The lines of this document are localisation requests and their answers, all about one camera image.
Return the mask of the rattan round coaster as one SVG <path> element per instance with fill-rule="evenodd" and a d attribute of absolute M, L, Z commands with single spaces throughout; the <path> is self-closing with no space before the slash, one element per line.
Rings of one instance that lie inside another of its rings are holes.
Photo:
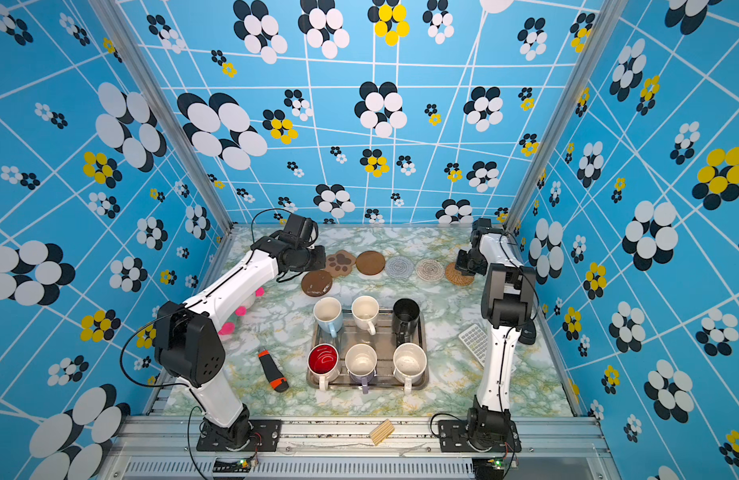
<path fill-rule="evenodd" d="M 475 281 L 475 277 L 465 275 L 455 268 L 455 262 L 447 264 L 445 268 L 445 279 L 455 286 L 469 286 Z"/>

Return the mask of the dark brown round coaster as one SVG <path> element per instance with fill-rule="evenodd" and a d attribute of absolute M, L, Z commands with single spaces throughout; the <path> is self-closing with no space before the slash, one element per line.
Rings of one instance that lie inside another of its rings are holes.
<path fill-rule="evenodd" d="M 307 296 L 318 298 L 327 295 L 333 283 L 333 276 L 326 270 L 311 271 L 304 275 L 301 288 Z"/>

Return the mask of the multicolour woven round coaster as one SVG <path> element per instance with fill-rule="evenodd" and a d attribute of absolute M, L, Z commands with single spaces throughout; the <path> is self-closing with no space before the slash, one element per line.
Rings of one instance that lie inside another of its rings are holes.
<path fill-rule="evenodd" d="M 445 277 L 445 266 L 435 259 L 424 259 L 417 262 L 415 274 L 425 282 L 438 282 Z"/>

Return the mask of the cork paw print coaster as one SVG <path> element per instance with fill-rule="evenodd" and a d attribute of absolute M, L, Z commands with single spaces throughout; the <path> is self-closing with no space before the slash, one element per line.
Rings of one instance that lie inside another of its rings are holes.
<path fill-rule="evenodd" d="M 333 278 L 345 277 L 350 275 L 357 258 L 346 250 L 340 250 L 327 256 L 325 270 L 333 276 Z"/>

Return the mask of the grey woven round coaster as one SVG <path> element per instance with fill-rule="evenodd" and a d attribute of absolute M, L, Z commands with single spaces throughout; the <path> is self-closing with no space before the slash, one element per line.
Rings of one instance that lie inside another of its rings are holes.
<path fill-rule="evenodd" d="M 415 272 L 415 263 L 405 256 L 393 256 L 385 262 L 385 273 L 391 278 L 407 279 Z"/>

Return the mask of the brown wooden round coaster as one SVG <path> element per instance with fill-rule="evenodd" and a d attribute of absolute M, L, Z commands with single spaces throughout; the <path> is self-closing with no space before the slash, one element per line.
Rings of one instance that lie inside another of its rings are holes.
<path fill-rule="evenodd" d="M 356 267 L 361 274 L 374 276 L 385 269 L 385 256 L 377 251 L 365 251 L 357 257 Z"/>

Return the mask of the light blue mug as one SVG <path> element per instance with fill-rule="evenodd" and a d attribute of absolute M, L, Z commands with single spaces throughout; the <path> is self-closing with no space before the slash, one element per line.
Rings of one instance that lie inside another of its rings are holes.
<path fill-rule="evenodd" d="M 337 338 L 344 326 L 343 305 L 338 298 L 324 297 L 314 306 L 314 316 L 319 328 Z"/>

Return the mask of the black mug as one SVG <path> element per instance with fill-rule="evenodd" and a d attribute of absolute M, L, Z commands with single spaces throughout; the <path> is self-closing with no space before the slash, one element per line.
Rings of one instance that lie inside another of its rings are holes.
<path fill-rule="evenodd" d="M 413 299 L 401 298 L 393 304 L 391 330 L 395 334 L 397 346 L 413 342 L 413 336 L 419 327 L 419 304 Z"/>

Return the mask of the black computer mouse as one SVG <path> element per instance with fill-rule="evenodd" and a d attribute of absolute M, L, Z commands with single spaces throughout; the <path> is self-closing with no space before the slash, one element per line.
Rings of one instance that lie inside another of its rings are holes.
<path fill-rule="evenodd" d="M 532 346 L 535 345 L 535 342 L 537 342 L 537 326 L 535 326 L 535 322 L 527 322 L 523 328 L 521 328 L 519 343 Z"/>

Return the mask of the plush toy white pink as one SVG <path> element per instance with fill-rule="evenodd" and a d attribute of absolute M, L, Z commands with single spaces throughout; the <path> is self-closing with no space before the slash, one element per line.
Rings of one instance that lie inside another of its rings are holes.
<path fill-rule="evenodd" d="M 222 339 L 230 337 L 237 329 L 241 320 L 250 312 L 256 301 L 262 298 L 264 295 L 265 288 L 261 287 L 254 294 L 245 299 L 235 310 L 234 314 L 229 318 L 229 320 L 223 325 L 223 327 L 219 331 L 219 336 Z"/>

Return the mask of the red interior mug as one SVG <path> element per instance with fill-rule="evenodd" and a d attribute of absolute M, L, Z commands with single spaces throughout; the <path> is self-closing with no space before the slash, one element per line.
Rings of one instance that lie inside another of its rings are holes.
<path fill-rule="evenodd" d="M 309 354 L 308 367 L 318 382 L 319 390 L 327 391 L 340 376 L 339 351 L 329 343 L 315 346 Z"/>

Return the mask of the white mug front right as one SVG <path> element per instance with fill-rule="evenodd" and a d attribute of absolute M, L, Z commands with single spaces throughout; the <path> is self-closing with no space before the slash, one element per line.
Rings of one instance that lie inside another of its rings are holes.
<path fill-rule="evenodd" d="M 393 354 L 393 377 L 403 384 L 405 395 L 411 394 L 413 384 L 421 379 L 427 369 L 427 354 L 415 343 L 397 346 Z"/>

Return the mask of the purple mug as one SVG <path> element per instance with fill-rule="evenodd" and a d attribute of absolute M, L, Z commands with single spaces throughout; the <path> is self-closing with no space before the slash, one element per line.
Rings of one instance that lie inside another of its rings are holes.
<path fill-rule="evenodd" d="M 368 394 L 370 385 L 377 378 L 377 352 L 371 345 L 352 346 L 345 359 L 347 372 L 353 382 L 361 386 L 363 394 Z"/>

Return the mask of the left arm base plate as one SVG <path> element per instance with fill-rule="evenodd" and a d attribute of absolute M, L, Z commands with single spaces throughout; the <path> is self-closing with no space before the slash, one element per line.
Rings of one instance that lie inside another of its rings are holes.
<path fill-rule="evenodd" d="M 199 452 L 276 452 L 282 420 L 240 420 L 221 428 L 204 420 L 197 443 Z"/>

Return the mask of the aluminium front rail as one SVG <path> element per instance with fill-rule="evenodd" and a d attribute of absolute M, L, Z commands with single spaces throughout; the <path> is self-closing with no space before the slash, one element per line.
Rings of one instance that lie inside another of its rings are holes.
<path fill-rule="evenodd" d="M 199 451 L 187 417 L 128 421 L 103 463 L 103 479 L 619 479 L 591 418 L 517 418 L 521 447 L 471 449 L 441 439 L 447 420 L 394 417 L 379 443 L 379 417 L 291 417 L 265 434 L 260 452 Z"/>

